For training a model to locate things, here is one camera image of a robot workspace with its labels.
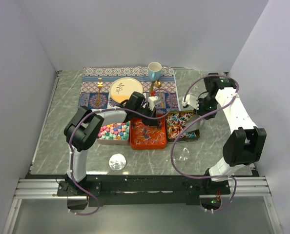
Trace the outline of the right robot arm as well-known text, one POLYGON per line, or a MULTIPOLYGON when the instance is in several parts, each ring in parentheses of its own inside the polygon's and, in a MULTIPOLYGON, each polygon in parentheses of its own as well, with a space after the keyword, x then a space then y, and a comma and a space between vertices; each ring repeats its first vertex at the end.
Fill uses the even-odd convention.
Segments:
POLYGON ((222 149, 222 158, 209 170, 211 176, 202 183, 203 190, 214 194, 221 181, 227 180, 240 168, 258 162, 267 133, 251 120, 238 95, 237 82, 218 73, 209 73, 204 78, 207 96, 197 98, 199 116, 205 119, 216 116, 217 106, 225 107, 223 113, 228 121, 230 136, 222 149))

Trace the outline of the gold tin of lollipops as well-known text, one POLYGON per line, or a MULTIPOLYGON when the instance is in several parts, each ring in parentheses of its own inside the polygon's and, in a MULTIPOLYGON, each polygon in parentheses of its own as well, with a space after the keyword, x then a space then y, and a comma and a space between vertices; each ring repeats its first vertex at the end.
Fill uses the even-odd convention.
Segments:
MULTIPOLYGON (((174 142, 179 133, 186 127, 186 124, 195 116, 193 111, 170 112, 165 117, 166 138, 168 143, 174 142)), ((196 141, 200 138, 200 131, 185 132, 180 136, 179 142, 196 141)))

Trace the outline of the orange tin of lollipops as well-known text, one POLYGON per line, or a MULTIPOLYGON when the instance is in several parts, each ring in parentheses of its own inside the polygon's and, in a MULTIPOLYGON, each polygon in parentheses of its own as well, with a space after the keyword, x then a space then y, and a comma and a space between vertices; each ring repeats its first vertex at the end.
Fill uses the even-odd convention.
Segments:
POLYGON ((139 118, 131 121, 130 146, 133 150, 162 150, 166 147, 166 124, 162 120, 162 128, 156 129, 154 126, 146 126, 139 118))

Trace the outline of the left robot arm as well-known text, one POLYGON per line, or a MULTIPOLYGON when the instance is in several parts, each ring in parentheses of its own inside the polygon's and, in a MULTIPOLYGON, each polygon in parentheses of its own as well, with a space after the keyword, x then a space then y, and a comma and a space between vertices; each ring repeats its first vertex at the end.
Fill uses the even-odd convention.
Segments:
POLYGON ((158 126, 156 104, 161 101, 158 96, 145 99, 139 92, 133 92, 129 99, 110 109, 92 111, 86 106, 78 108, 75 115, 64 130, 66 142, 69 144, 69 167, 67 179, 71 180, 68 189, 76 196, 86 190, 87 151, 98 138, 100 129, 112 123, 124 123, 134 118, 141 119, 145 126, 158 126))

